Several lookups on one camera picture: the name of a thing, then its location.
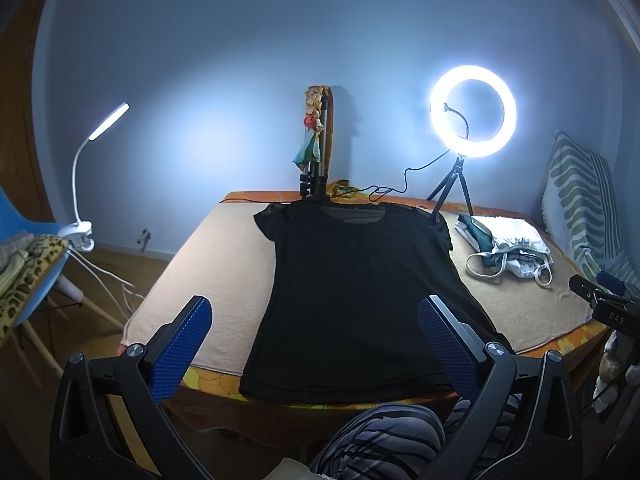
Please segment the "beige blanket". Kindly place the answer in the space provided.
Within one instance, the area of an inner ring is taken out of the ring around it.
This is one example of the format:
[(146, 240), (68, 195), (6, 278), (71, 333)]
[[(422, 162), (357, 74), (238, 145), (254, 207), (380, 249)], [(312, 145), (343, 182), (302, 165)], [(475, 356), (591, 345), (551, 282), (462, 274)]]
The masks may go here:
[[(195, 366), (239, 376), (262, 320), (273, 285), (274, 246), (254, 221), (261, 203), (215, 206), (183, 244), (126, 323), (122, 345), (148, 342), (194, 296), (207, 298), (214, 322), (194, 359)], [(540, 287), (505, 273), (493, 281), (473, 278), (465, 260), (471, 247), (450, 233), (451, 259), (460, 278), (518, 353), (555, 349), (576, 363), (606, 333), (585, 301), (568, 288), (575, 270), (553, 248), (553, 280)]]

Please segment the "white canvas tote bag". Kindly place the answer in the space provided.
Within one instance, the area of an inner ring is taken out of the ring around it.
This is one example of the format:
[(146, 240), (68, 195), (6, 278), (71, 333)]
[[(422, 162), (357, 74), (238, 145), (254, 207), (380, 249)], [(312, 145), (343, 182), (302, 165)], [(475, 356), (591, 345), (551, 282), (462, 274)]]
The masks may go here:
[[(553, 282), (551, 250), (534, 226), (521, 218), (472, 217), (481, 228), (492, 235), (500, 252), (506, 254), (506, 270), (503, 274), (511, 273), (520, 280), (533, 280), (542, 288), (551, 286)], [(483, 271), (479, 258), (473, 258), (471, 264), (475, 270)], [(496, 278), (478, 279), (492, 281), (501, 278), (503, 274)]]

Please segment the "grey striped trouser leg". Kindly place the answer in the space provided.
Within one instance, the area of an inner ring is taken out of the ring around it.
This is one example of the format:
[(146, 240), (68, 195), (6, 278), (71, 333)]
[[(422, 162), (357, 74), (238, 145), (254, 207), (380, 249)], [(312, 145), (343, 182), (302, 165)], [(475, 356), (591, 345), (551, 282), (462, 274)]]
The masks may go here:
[(418, 478), (457, 432), (470, 407), (470, 400), (458, 400), (446, 420), (423, 405), (370, 408), (338, 430), (309, 469), (331, 479)]

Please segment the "orange floral bed sheet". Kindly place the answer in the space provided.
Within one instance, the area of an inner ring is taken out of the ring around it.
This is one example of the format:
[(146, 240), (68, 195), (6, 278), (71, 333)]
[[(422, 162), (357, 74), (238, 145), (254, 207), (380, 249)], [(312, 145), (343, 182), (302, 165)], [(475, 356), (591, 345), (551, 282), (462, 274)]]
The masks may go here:
[[(262, 320), (274, 272), (274, 249), (253, 220), (275, 200), (292, 200), (290, 192), (233, 192), (216, 205), (171, 260), (162, 281), (178, 283), (177, 294), (210, 300), (214, 322), (180, 385), (196, 392), (201, 404), (227, 399), (244, 402), (240, 374)], [(570, 373), (606, 339), (605, 325), (568, 289), (574, 264), (553, 246), (554, 279), (541, 288), (507, 276), (490, 284), (461, 275), (463, 283), (523, 356), (539, 358), (559, 351)]]

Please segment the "dark green folded cloth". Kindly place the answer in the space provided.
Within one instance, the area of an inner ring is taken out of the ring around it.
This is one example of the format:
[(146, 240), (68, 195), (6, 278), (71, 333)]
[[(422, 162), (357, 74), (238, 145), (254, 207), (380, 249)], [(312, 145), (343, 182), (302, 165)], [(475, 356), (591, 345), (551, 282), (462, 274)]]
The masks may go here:
[[(474, 249), (465, 260), (466, 270), (476, 278), (496, 278), (506, 270), (506, 254), (500, 252), (492, 235), (481, 228), (472, 216), (459, 214), (456, 231)], [(475, 270), (471, 264), (473, 258), (479, 258), (483, 271)]]

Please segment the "green striped white pillow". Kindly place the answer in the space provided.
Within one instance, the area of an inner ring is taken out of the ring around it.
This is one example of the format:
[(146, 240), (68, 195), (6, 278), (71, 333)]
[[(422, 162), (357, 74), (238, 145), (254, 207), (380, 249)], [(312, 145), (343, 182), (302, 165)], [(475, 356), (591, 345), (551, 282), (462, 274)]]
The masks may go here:
[(639, 285), (623, 248), (608, 163), (563, 131), (555, 137), (541, 212), (552, 240), (588, 280), (604, 271)]

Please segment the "leopard print cloth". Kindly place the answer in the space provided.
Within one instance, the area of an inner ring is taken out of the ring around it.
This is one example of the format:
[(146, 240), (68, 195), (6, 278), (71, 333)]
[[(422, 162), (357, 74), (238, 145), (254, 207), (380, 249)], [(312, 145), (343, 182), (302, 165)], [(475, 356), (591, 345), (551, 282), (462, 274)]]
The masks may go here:
[(52, 234), (38, 234), (9, 258), (1, 273), (1, 343), (17, 326), (18, 317), (35, 297), (37, 288), (66, 255), (68, 241)]

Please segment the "black t-shirt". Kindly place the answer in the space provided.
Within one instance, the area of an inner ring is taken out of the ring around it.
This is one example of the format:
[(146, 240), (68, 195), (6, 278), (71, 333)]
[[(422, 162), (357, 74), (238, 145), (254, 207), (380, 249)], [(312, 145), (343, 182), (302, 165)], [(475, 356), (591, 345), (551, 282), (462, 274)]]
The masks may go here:
[(254, 220), (276, 268), (240, 380), (247, 398), (340, 405), (446, 390), (418, 321), (433, 295), (481, 340), (502, 341), (460, 278), (441, 214), (307, 198)]

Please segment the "blue plastic chair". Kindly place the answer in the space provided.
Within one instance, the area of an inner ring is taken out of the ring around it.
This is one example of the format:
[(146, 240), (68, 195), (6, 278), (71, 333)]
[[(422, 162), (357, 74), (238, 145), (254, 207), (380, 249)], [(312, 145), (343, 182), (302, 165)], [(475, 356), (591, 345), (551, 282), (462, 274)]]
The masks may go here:
[(56, 308), (53, 289), (119, 330), (124, 327), (63, 275), (67, 259), (77, 255), (61, 232), (55, 223), (27, 220), (1, 195), (1, 341), (18, 346), (18, 336), (25, 334), (56, 376), (63, 374), (62, 367), (29, 322), (42, 304)]

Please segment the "white clip desk lamp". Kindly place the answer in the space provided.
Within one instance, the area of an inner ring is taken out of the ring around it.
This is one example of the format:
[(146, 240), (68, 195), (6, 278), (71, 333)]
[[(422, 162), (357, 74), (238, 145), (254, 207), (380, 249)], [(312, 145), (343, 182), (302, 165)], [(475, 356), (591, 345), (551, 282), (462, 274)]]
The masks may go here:
[(93, 238), (93, 223), (82, 213), (80, 204), (81, 191), (94, 193), (99, 189), (96, 184), (94, 170), (90, 174), (81, 174), (79, 167), (82, 155), (91, 145), (106, 136), (108, 130), (114, 127), (130, 110), (130, 104), (120, 102), (106, 114), (82, 140), (74, 153), (70, 166), (70, 197), (72, 198), (72, 218), (65, 226), (58, 230), (58, 236), (70, 243), (70, 248), (78, 252), (92, 252), (96, 241)]

